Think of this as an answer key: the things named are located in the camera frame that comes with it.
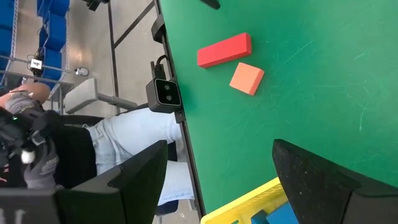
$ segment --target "jeans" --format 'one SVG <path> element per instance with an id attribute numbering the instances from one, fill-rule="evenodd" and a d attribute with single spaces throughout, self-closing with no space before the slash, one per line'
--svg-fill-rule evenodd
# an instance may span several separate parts
<path id="1" fill-rule="evenodd" d="M 98 175 L 119 165 L 159 140 L 171 143 L 181 138 L 174 114 L 155 113 L 145 108 L 105 118 L 87 128 L 93 140 Z M 165 182 L 158 205 L 193 199 L 186 162 L 167 161 Z"/>

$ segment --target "blue storage shelf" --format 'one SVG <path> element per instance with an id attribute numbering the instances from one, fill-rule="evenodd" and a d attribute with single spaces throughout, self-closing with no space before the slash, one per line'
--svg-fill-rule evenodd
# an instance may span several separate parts
<path id="1" fill-rule="evenodd" d="M 11 54 L 12 32 L 6 29 L 0 29 L 0 55 L 9 57 Z M 8 60 L 0 58 L 0 70 L 5 70 Z"/>
<path id="2" fill-rule="evenodd" d="M 56 68 L 61 68 L 62 67 L 62 54 L 60 52 L 48 49 L 48 48 L 43 48 L 44 51 L 44 61 L 43 64 L 47 66 L 53 66 Z M 62 72 L 52 70 L 45 68 L 43 69 L 43 78 L 49 78 L 52 80 L 59 80 L 61 78 Z M 50 87 L 52 89 L 56 84 L 55 83 L 49 83 L 49 82 L 42 82 Z"/>
<path id="3" fill-rule="evenodd" d="M 49 12 L 51 0 L 37 0 L 37 16 L 45 18 Z"/>
<path id="4" fill-rule="evenodd" d="M 65 14 L 69 10 L 69 3 L 69 0 L 52 0 L 49 11 L 52 14 L 65 17 Z"/>
<path id="5" fill-rule="evenodd" d="M 65 17 L 69 4 L 70 0 L 37 0 L 37 16 L 42 17 L 44 23 L 47 23 L 49 13 Z"/>
<path id="6" fill-rule="evenodd" d="M 49 13 L 49 22 L 46 26 L 46 48 L 60 51 L 67 42 L 67 21 L 64 17 Z"/>
<path id="7" fill-rule="evenodd" d="M 39 48 L 44 47 L 45 41 L 47 40 L 49 36 L 47 35 L 47 32 L 45 31 L 45 27 L 42 27 L 39 32 Z"/>
<path id="8" fill-rule="evenodd" d="M 0 0 L 0 28 L 12 30 L 14 23 L 14 1 Z"/>

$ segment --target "black table frame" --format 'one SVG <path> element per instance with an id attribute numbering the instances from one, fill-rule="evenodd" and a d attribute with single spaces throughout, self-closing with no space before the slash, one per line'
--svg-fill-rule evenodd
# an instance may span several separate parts
<path id="1" fill-rule="evenodd" d="M 156 13 L 157 13 L 157 15 L 160 15 L 162 13 L 162 8 L 160 6 L 160 2 L 159 2 L 159 0 L 154 0 L 154 2 L 155 2 Z M 175 73 L 175 68 L 174 68 L 174 63 L 173 63 L 173 57 L 172 57 L 172 54 L 170 51 L 169 40 L 167 37 L 167 31 L 165 31 L 165 33 L 162 37 L 162 43 L 163 43 L 163 48 L 164 48 L 165 54 L 168 58 L 167 63 L 169 66 L 170 76 L 177 81 L 177 76 Z M 197 171 L 195 159 L 193 156 L 191 139 L 190 139 L 190 136 L 188 133 L 187 121 L 186 120 L 182 121 L 180 123 L 180 125 L 181 125 L 182 131 L 183 131 L 182 137 L 183 137 L 184 146 L 187 148 L 187 151 L 188 151 L 188 165 L 190 168 L 190 174 L 191 174 L 191 178 L 192 178 L 193 193 L 195 195 L 195 205 L 197 207 L 199 219 L 201 219 L 204 215 L 206 215 L 206 211 L 205 211 L 205 204 L 203 203 L 203 196 L 201 193 L 201 188 L 200 188 L 200 183 L 199 183 L 199 178 L 198 178 L 198 171 Z"/>

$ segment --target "blue object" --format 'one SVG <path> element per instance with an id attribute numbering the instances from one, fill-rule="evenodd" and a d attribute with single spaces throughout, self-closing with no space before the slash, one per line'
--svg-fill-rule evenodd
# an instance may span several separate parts
<path id="1" fill-rule="evenodd" d="M 65 17 L 69 4 L 70 0 L 37 0 L 37 16 L 43 18 L 43 23 L 47 23 L 49 13 Z"/>
<path id="2" fill-rule="evenodd" d="M 69 10 L 69 0 L 52 0 L 50 3 L 49 11 L 52 14 L 65 17 Z"/>
<path id="3" fill-rule="evenodd" d="M 14 2 L 1 0 L 0 15 L 0 28 L 12 31 L 12 25 L 14 23 Z"/>
<path id="4" fill-rule="evenodd" d="M 268 215 L 269 224 L 299 224 L 290 203 L 285 203 Z"/>
<path id="5" fill-rule="evenodd" d="M 253 215 L 253 217 L 251 217 L 251 224 L 269 224 L 266 211 L 261 210 Z"/>
<path id="6" fill-rule="evenodd" d="M 0 29 L 0 55 L 10 56 L 11 54 L 11 42 L 12 32 L 6 29 Z M 0 70 L 5 70 L 8 64 L 8 60 L 0 58 Z"/>
<path id="7" fill-rule="evenodd" d="M 37 16 L 46 18 L 49 13 L 51 0 L 37 0 Z"/>
<path id="8" fill-rule="evenodd" d="M 56 68 L 61 68 L 62 67 L 62 54 L 60 52 L 56 52 L 54 50 L 44 48 L 44 65 L 47 66 L 52 66 Z M 53 69 L 49 68 L 44 68 L 43 69 L 43 78 L 49 78 L 52 80 L 59 80 L 61 78 L 62 73 L 60 71 L 56 71 Z M 55 86 L 55 83 L 50 83 L 50 82 L 42 82 L 50 87 L 52 89 Z"/>
<path id="9" fill-rule="evenodd" d="M 45 41 L 47 40 L 48 37 L 49 36 L 47 35 L 45 28 L 42 27 L 39 32 L 39 48 L 44 47 Z"/>
<path id="10" fill-rule="evenodd" d="M 47 23 L 47 40 L 44 46 L 55 51 L 60 51 L 67 42 L 67 21 L 64 17 L 49 13 Z"/>

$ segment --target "red block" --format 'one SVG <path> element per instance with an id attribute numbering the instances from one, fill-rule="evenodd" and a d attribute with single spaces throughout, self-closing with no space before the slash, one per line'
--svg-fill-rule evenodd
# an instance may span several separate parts
<path id="1" fill-rule="evenodd" d="M 198 65 L 208 68 L 250 54 L 251 38 L 243 33 L 198 50 Z"/>

